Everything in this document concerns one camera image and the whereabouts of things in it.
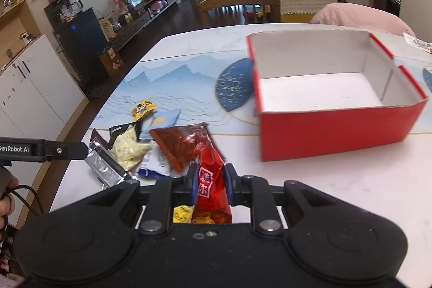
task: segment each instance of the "dining table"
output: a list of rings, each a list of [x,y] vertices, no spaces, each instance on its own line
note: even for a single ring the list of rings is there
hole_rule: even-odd
[[[141,58],[118,85],[90,125],[105,139],[112,126],[133,121],[130,114],[140,100],[150,99],[162,110],[181,109],[177,125],[207,122],[227,163],[239,175],[256,175],[271,185],[293,179],[343,201],[383,216],[401,227],[408,252],[397,278],[407,287],[428,288],[432,283],[432,107],[404,141],[375,148],[303,159],[262,162],[258,119],[253,96],[227,107],[218,100],[220,77],[246,64],[246,37],[263,31],[340,29],[340,26],[270,23],[211,28],[168,36]],[[430,97],[432,55],[410,46],[403,37],[374,33],[404,64]],[[140,178],[142,185],[154,179]],[[100,192],[102,183],[84,160],[71,161],[51,211]],[[233,222],[249,222],[250,209],[232,208]]]

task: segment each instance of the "white table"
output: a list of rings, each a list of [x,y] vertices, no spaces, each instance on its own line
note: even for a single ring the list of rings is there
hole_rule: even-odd
[[[141,61],[245,50],[245,37],[250,33],[310,28],[323,28],[323,25],[254,24],[182,33],[162,39]],[[430,54],[407,45],[402,37],[376,34],[396,56],[432,62]],[[83,142],[89,142],[90,132],[86,133]],[[101,131],[101,134],[108,138],[107,131]],[[409,242],[408,254],[398,278],[412,288],[427,288],[431,285],[432,134],[412,133],[398,144],[267,163],[259,160],[259,139],[256,135],[216,135],[214,138],[227,162],[234,164],[239,175],[262,176],[274,185],[282,185],[287,179],[297,179],[394,221],[403,229]],[[100,189],[100,182],[87,164],[84,161],[72,161],[51,210],[85,198]],[[233,220],[249,221],[249,210],[233,208]]]

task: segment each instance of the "open cardboard box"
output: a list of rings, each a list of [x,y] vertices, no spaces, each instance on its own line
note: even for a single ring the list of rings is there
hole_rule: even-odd
[[[427,102],[366,31],[276,31],[247,41],[263,161],[399,142]]]

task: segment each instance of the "tv cabinet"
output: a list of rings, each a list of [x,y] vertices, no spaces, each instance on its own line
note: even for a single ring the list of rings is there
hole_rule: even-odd
[[[168,5],[159,13],[152,15],[150,11],[150,5],[155,1],[156,0],[142,2],[133,9],[133,13],[135,15],[138,14],[138,17],[136,19],[134,18],[133,21],[123,26],[122,29],[116,33],[116,36],[109,41],[116,52],[122,49],[127,42],[129,42],[143,28],[148,26],[160,14],[175,4],[177,0],[166,0]]]

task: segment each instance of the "white box bottom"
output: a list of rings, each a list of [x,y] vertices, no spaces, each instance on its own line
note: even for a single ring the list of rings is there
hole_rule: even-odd
[[[361,72],[276,77],[260,80],[264,112],[381,107]]]

